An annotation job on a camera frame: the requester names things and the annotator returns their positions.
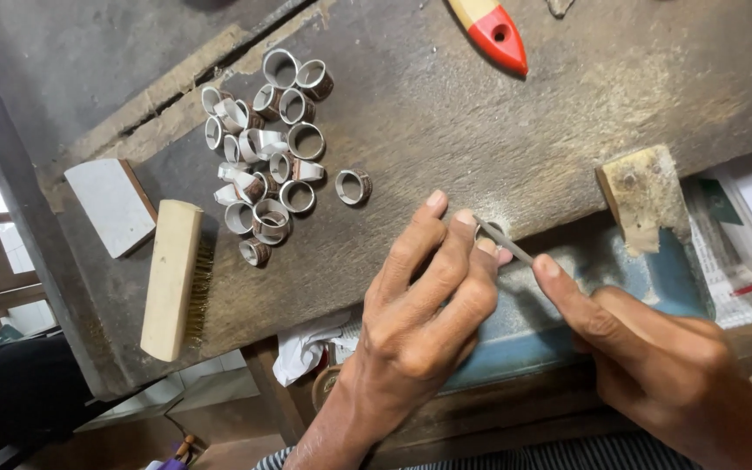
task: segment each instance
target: striped shirt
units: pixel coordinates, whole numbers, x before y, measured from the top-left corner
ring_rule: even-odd
[[[263,458],[255,470],[282,470],[288,447]],[[620,433],[527,446],[511,451],[430,463],[407,470],[702,470],[648,433]]]

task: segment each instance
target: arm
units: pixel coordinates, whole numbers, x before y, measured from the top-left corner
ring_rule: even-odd
[[[593,355],[600,397],[702,466],[752,470],[752,384],[715,323],[664,315],[616,288],[590,298],[548,255],[541,290]]]
[[[440,217],[447,204],[436,191],[393,244],[364,296],[356,352],[287,470],[358,468],[370,447],[430,400],[474,349],[478,326],[496,307],[498,264],[512,255],[491,240],[475,243],[469,210],[446,226]]]

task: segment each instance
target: crumpled paper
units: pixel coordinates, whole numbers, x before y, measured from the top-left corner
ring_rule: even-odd
[[[340,338],[341,325],[350,320],[350,312],[341,311],[277,334],[277,360],[272,372],[282,386],[289,386],[321,361],[325,343],[356,350],[359,339]]]

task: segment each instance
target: workbench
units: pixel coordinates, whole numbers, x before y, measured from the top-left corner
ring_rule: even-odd
[[[439,1],[47,10],[0,0],[0,188],[94,393],[123,395],[245,347],[291,442],[313,413],[298,395],[308,383],[262,383],[276,354],[265,338],[360,302],[434,189],[449,193],[450,213],[473,208],[517,240],[605,209],[594,169],[616,156],[666,144],[687,176],[752,153],[749,0],[580,0],[563,20],[541,0],[502,4],[526,45],[526,79],[480,55]],[[23,9],[45,28],[18,26],[29,23]],[[315,121],[328,141],[321,163],[331,178],[366,169],[374,189],[349,208],[319,185],[313,215],[256,269],[212,196],[222,158],[205,146],[199,88],[250,100],[275,47],[328,64],[335,89]],[[138,347],[152,241],[111,259],[63,178],[107,157],[127,159],[153,202],[205,209],[203,232],[215,240],[201,347],[172,363]],[[731,335],[752,373],[752,326]],[[447,438],[490,450],[503,445],[486,434],[497,427],[546,439],[629,424],[599,408],[587,364],[432,403],[383,444],[389,458],[376,467],[449,457]],[[575,412],[585,414],[566,416]],[[531,422],[563,433],[525,431]]]

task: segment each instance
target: fingernail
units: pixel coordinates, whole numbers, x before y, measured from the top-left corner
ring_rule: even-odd
[[[556,261],[553,261],[553,258],[551,258],[550,255],[547,254],[541,255],[541,259],[539,260],[539,268],[551,278],[559,277],[559,272],[561,272],[561,268],[559,268],[559,265],[556,263]]]
[[[481,238],[478,240],[477,248],[479,248],[480,251],[489,253],[494,258],[498,258],[498,247],[496,247],[494,241],[489,240],[488,238]]]
[[[456,214],[454,214],[454,218],[470,227],[475,227],[475,225],[477,225],[477,222],[475,222],[475,218],[472,217],[473,213],[474,212],[472,212],[471,209],[460,209]]]
[[[431,196],[429,196],[428,200],[425,202],[426,206],[431,206],[432,208],[440,204],[440,201],[445,198],[445,193],[441,190],[437,190],[431,193]]]

